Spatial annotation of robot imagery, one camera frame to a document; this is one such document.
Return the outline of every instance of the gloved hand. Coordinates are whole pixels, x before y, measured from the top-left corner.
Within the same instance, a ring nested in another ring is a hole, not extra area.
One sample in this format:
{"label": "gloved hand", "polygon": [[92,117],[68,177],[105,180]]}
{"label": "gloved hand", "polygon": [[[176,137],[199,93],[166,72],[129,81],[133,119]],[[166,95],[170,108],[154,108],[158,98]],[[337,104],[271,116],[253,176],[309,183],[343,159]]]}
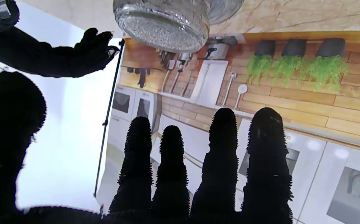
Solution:
{"label": "gloved hand", "polygon": [[241,212],[234,211],[237,183],[237,125],[230,109],[220,109],[210,128],[210,152],[202,183],[190,207],[183,141],[167,127],[160,145],[161,164],[151,200],[151,129],[147,118],[129,128],[119,189],[109,215],[64,207],[15,207],[17,175],[33,134],[43,125],[45,100],[35,84],[18,72],[0,74],[0,223],[292,223],[288,207],[291,175],[282,119],[270,108],[258,111],[249,131],[250,165]]}
{"label": "gloved hand", "polygon": [[118,193],[108,219],[127,223],[292,223],[288,206],[291,175],[285,156],[282,118],[271,108],[258,111],[249,132],[248,184],[241,212],[236,212],[235,186],[237,123],[234,112],[219,109],[210,127],[210,152],[205,156],[202,183],[189,206],[183,140],[176,126],[168,126],[160,144],[156,192],[151,198],[151,133],[147,118],[130,124]]}
{"label": "gloved hand", "polygon": [[104,69],[119,53],[108,46],[110,32],[97,35],[90,28],[75,47],[51,47],[16,27],[0,32],[0,62],[20,71],[44,77],[78,78]]}

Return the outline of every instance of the kitchen backdrop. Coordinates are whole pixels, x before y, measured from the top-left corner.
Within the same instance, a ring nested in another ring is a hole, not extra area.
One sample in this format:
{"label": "kitchen backdrop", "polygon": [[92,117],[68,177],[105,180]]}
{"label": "kitchen backdrop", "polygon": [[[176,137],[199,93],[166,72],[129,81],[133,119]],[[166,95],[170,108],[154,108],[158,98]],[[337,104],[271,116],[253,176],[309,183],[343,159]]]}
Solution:
{"label": "kitchen backdrop", "polygon": [[[275,86],[272,77],[261,78],[258,85],[249,84],[247,65],[258,43],[236,44],[228,48],[225,58],[207,60],[207,47],[185,57],[126,40],[109,125],[106,170],[97,194],[100,204],[109,204],[116,193],[125,130],[136,116],[149,118],[152,125],[154,175],[160,163],[163,129],[168,125],[180,128],[192,197],[209,151],[207,131],[212,116],[226,106],[237,115],[240,166],[236,209],[240,210],[247,181],[250,120],[256,111],[269,106],[281,114],[286,127],[294,223],[360,224],[360,44],[347,44],[343,58],[348,75],[336,91],[329,83],[317,89],[315,80],[310,82],[308,77],[298,84],[298,74],[292,75],[287,85],[281,77]],[[281,56],[286,44],[276,42],[274,58]],[[308,43],[305,58],[314,58],[320,44]]]}

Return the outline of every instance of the white oven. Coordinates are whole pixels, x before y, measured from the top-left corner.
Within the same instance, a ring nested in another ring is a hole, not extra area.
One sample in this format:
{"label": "white oven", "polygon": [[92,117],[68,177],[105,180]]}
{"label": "white oven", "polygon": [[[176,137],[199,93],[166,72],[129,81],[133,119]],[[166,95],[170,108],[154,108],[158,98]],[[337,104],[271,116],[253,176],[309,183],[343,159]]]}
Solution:
{"label": "white oven", "polygon": [[360,224],[360,150],[328,142],[299,220]]}
{"label": "white oven", "polygon": [[108,143],[123,151],[130,122],[138,116],[148,118],[153,128],[156,101],[156,94],[118,85],[113,96]]}

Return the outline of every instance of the oven door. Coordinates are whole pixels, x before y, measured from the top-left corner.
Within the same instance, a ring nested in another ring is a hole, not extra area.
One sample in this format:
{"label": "oven door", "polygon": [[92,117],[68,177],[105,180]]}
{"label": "oven door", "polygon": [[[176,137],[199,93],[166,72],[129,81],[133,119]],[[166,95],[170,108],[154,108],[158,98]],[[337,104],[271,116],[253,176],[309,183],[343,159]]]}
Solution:
{"label": "oven door", "polygon": [[300,221],[360,224],[360,150],[328,143]]}
{"label": "oven door", "polygon": [[117,86],[112,102],[112,115],[120,119],[132,121],[133,105],[136,89]]}
{"label": "oven door", "polygon": [[153,123],[154,118],[154,94],[151,92],[136,90],[136,97],[132,118],[145,117]]}
{"label": "oven door", "polygon": [[[239,144],[237,156],[240,159],[237,182],[238,191],[243,190],[247,182],[247,167],[249,166],[247,145],[250,123],[249,120],[243,119],[238,130]],[[307,198],[314,174],[318,169],[326,141],[289,131],[285,131],[285,137],[289,150],[289,153],[286,155],[286,161],[288,163],[289,173],[292,175],[293,184],[291,191],[294,195],[293,201],[289,201],[288,204],[292,209],[293,216],[297,219],[300,216],[303,204]],[[243,200],[243,192],[242,195],[240,193],[238,194],[237,199],[242,198]]]}

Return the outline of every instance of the white wall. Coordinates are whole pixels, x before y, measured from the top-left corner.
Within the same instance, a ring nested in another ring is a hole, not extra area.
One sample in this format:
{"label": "white wall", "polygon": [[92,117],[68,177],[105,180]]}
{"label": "white wall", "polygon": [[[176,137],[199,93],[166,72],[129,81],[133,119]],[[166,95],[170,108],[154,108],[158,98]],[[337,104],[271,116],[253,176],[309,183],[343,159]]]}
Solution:
{"label": "white wall", "polygon": [[[17,27],[53,46],[73,46],[83,30],[18,3]],[[120,39],[110,44],[118,46]],[[28,148],[25,168],[17,179],[17,206],[41,204],[77,207],[98,212],[93,197],[103,126],[118,56],[105,68],[82,78],[27,75],[45,96],[48,115]],[[104,147],[100,181],[105,168]]]}
{"label": "white wall", "polygon": [[82,29],[96,27],[115,31],[115,38],[122,38],[113,14],[113,0],[20,0]]}

